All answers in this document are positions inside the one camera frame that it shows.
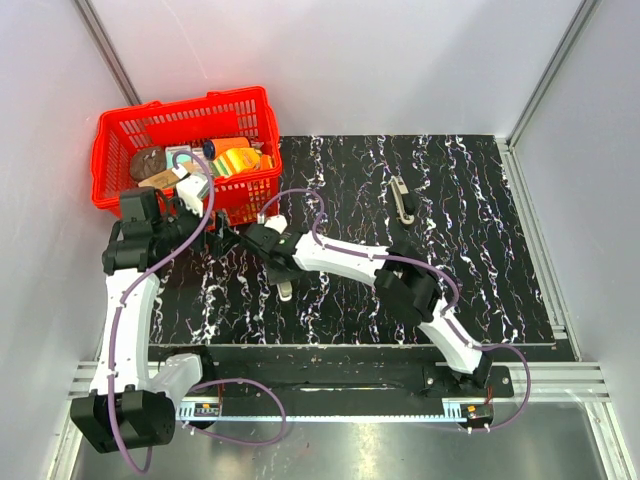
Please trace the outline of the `red plastic shopping basket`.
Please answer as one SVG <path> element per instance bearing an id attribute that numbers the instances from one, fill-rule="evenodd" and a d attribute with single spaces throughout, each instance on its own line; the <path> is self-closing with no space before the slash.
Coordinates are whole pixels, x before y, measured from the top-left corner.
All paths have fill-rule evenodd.
<path id="1" fill-rule="evenodd" d="M 233 226 L 253 222 L 279 192 L 283 170 L 276 116 L 261 86 L 210 91 L 203 97 L 153 101 L 103 113 L 90 158 L 91 200 L 96 208 L 119 217 L 119 194 L 137 186 L 130 163 L 138 151 L 153 146 L 200 147 L 209 139 L 233 137 L 259 143 L 262 152 L 272 158 L 273 167 L 217 180 L 214 209 L 224 211 Z"/>

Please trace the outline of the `pink white small packet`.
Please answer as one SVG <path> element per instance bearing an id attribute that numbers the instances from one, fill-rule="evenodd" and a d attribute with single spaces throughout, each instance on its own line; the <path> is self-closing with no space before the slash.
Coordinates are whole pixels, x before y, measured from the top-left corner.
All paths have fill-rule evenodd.
<path id="1" fill-rule="evenodd" d="M 191 152 L 199 158 L 199 161 L 193 160 L 192 164 L 196 169 L 201 170 L 202 165 L 206 165 L 207 169 L 210 169 L 211 161 L 205 156 L 204 150 L 202 147 L 195 147 L 191 150 Z"/>

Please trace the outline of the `yellow green juice carton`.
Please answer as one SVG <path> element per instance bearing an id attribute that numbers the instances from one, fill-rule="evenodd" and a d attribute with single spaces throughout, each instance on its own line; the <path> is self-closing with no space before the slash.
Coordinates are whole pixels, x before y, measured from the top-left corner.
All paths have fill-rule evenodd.
<path id="1" fill-rule="evenodd" d="M 211 162 L 212 174 L 216 177 L 231 176 L 254 171 L 261 166 L 262 153 L 252 147 L 231 148 Z"/>

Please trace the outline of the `beige stapler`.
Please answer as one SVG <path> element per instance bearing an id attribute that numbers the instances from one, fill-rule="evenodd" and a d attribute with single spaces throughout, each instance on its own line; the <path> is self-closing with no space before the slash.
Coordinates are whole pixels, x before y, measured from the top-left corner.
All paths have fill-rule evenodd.
<path id="1" fill-rule="evenodd" d="M 277 290 L 281 301 L 288 302 L 292 299 L 293 287 L 290 281 L 278 283 Z"/>
<path id="2" fill-rule="evenodd" d="M 404 226 L 411 226 L 415 222 L 416 204 L 406 183 L 401 176 L 392 176 L 391 191 L 394 197 L 398 220 Z"/>

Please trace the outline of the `orange cylindrical bottle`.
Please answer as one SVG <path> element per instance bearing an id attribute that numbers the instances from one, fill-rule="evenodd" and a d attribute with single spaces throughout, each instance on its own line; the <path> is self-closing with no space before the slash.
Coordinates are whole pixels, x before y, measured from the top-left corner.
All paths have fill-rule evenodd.
<path id="1" fill-rule="evenodd" d="M 245 137 L 212 138 L 203 142 L 202 150 L 204 156 L 213 160 L 233 148 L 249 148 L 250 142 Z"/>

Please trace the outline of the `teal white small box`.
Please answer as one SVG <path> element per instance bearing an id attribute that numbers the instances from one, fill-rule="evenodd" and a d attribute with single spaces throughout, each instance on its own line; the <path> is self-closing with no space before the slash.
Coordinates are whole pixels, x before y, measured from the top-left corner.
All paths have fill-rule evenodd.
<path id="1" fill-rule="evenodd" d="M 192 149 L 189 145 L 176 145 L 165 148 L 166 165 L 168 169 L 178 164 L 190 163 Z"/>

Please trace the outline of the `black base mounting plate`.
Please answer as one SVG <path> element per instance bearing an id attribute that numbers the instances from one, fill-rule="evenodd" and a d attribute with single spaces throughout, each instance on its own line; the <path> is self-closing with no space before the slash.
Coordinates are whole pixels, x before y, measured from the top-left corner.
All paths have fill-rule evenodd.
<path id="1" fill-rule="evenodd" d="M 202 353 L 206 379 L 243 377 L 269 387 L 292 417 L 441 415 L 443 400 L 511 399 L 507 367 L 493 365 L 482 387 L 453 373 L 432 346 L 157 346 L 150 359 Z"/>

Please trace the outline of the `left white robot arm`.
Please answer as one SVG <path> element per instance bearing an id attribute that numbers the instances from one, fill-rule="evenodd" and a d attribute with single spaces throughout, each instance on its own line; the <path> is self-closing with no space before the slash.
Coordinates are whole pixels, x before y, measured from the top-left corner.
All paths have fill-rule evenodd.
<path id="1" fill-rule="evenodd" d="M 217 238 L 208 193 L 178 187 L 167 198 L 152 187 L 121 193 L 121 217 L 102 254 L 107 312 L 98 365 L 86 395 L 73 399 L 70 417 L 99 453 L 168 444 L 189 390 L 211 392 L 217 381 L 204 347 L 170 356 L 156 376 L 148 370 L 149 329 L 159 290 L 158 272 L 186 249 L 212 247 Z"/>

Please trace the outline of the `brown cardboard box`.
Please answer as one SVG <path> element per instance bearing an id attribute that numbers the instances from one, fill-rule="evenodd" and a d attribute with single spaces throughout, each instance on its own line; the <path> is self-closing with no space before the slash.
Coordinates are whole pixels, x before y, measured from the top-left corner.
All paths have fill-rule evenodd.
<path id="1" fill-rule="evenodd" d="M 207 184 L 206 176 L 200 166 L 193 162 L 186 162 L 180 163 L 177 168 L 169 168 L 139 182 L 138 187 L 169 190 L 191 176 L 198 179 L 202 184 Z"/>

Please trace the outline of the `brown round bread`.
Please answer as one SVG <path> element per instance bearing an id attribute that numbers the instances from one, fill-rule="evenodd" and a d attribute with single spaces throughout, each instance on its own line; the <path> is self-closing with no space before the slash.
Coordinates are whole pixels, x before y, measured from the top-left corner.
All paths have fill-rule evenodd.
<path id="1" fill-rule="evenodd" d="M 166 169 L 163 147 L 154 146 L 138 151 L 131 159 L 129 173 L 135 182 L 144 181 Z"/>

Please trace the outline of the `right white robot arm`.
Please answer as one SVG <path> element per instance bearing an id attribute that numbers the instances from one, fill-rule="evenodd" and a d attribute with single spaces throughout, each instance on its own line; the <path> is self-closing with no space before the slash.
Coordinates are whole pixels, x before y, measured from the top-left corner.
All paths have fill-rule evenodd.
<path id="1" fill-rule="evenodd" d="M 278 282 L 323 272 L 372 287 L 395 319 L 422 331 L 439 349 L 460 392 L 476 396 L 489 386 L 492 360 L 453 314 L 459 299 L 455 282 L 417 259 L 409 245 L 356 245 L 266 224 L 251 225 L 241 243 L 276 273 Z"/>

